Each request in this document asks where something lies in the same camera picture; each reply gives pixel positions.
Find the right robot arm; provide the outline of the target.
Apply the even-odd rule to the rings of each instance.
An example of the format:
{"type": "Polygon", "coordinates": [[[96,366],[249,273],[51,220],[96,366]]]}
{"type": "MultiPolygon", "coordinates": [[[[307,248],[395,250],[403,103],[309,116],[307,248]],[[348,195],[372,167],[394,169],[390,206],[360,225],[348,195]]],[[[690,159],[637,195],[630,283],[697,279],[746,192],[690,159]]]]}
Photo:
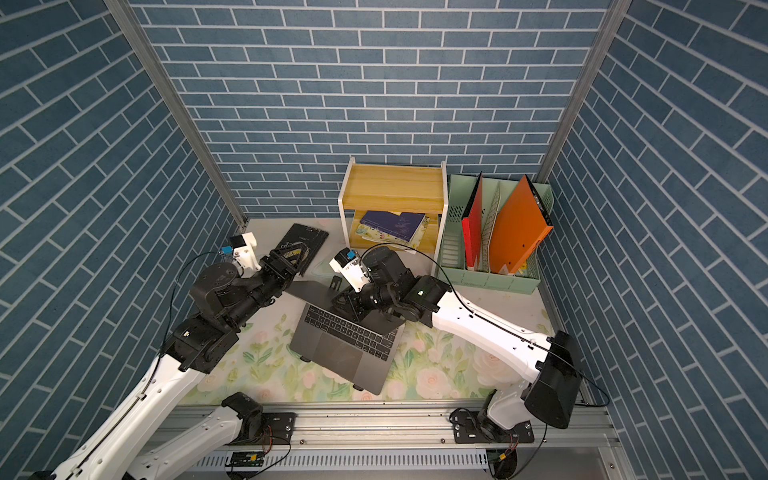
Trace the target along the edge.
{"type": "Polygon", "coordinates": [[[585,376],[581,350],[568,333],[547,336],[512,324],[460,294],[446,274],[414,275],[389,243],[361,255],[344,248],[329,265],[348,284],[333,303],[353,321],[378,312],[386,330],[396,322],[420,322],[464,339],[520,375],[487,398],[481,421],[503,430],[531,418],[557,429],[570,425],[585,376]]]}

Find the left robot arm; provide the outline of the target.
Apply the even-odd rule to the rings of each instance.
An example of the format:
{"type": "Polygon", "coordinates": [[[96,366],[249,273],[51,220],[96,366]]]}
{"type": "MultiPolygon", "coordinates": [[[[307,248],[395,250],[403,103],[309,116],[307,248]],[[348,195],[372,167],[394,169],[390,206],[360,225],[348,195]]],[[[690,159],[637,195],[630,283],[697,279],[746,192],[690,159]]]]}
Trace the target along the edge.
{"type": "Polygon", "coordinates": [[[232,263],[205,268],[190,291],[196,313],[168,336],[129,396],[66,460],[32,478],[174,479],[221,446],[265,441],[262,405],[236,392],[196,425],[144,449],[179,401],[238,342],[246,322],[291,285],[308,251],[301,242],[273,249],[249,277],[232,263]]]}

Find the grey laptop computer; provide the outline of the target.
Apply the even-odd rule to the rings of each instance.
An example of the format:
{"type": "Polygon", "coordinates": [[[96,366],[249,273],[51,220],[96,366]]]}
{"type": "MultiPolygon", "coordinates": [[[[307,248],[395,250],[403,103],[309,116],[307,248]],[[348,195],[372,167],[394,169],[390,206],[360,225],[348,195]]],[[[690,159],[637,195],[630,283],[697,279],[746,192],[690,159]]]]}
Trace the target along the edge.
{"type": "Polygon", "coordinates": [[[297,281],[286,292],[306,305],[289,345],[359,391],[380,394],[400,343],[404,324],[373,311],[357,323],[332,304],[336,293],[317,281],[297,281]]]}

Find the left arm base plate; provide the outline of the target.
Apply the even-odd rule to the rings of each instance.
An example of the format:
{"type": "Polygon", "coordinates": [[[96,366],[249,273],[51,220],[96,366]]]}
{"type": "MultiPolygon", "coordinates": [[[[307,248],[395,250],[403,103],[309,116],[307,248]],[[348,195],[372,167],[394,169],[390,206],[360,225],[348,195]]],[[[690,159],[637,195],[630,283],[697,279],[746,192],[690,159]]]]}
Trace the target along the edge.
{"type": "Polygon", "coordinates": [[[267,412],[247,418],[235,414],[235,436],[225,445],[290,445],[297,417],[295,412],[267,412]]]}

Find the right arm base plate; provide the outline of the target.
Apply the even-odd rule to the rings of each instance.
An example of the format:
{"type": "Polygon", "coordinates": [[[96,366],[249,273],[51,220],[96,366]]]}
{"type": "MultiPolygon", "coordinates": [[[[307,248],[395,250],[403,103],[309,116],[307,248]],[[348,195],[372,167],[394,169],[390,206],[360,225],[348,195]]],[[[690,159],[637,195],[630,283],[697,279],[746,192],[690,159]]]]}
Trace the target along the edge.
{"type": "Polygon", "coordinates": [[[504,429],[479,411],[457,408],[448,415],[457,444],[499,443],[530,444],[535,440],[529,421],[518,423],[511,429],[504,429]]]}

